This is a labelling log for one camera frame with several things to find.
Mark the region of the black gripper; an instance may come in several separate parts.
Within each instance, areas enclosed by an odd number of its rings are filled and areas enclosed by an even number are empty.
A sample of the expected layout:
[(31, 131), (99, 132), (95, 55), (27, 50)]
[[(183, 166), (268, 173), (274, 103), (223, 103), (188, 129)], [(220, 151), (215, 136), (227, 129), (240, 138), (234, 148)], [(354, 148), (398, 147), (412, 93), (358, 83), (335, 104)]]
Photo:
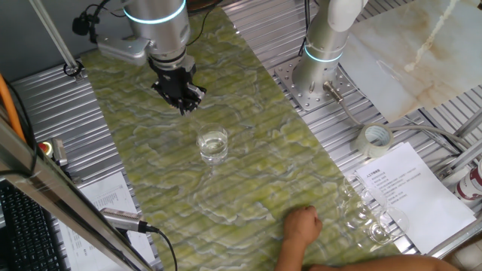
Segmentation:
[(177, 108), (182, 116), (198, 108), (206, 89), (193, 83), (197, 67), (192, 56), (186, 56), (173, 66), (161, 65), (154, 57), (148, 59), (148, 64), (158, 76), (151, 87), (168, 104)]

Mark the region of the person's bare hand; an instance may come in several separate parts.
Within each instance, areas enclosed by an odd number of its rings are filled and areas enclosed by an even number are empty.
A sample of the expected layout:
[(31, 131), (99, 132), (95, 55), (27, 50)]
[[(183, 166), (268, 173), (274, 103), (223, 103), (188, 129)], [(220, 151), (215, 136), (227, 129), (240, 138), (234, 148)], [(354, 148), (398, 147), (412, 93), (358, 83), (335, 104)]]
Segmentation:
[(306, 248), (319, 238), (323, 224), (314, 206), (294, 209), (283, 225), (283, 242)]

